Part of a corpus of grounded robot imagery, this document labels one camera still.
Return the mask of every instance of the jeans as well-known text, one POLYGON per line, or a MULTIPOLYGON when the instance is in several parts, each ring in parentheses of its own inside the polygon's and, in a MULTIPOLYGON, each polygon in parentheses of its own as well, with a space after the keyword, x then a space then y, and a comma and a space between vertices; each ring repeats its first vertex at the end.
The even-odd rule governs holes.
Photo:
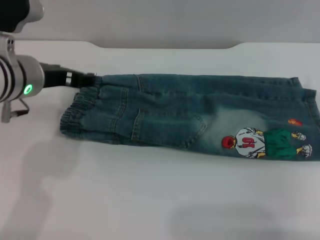
POLYGON ((320 160, 316 91, 298 78, 106 75, 61 118, 76 139, 268 160, 320 160))

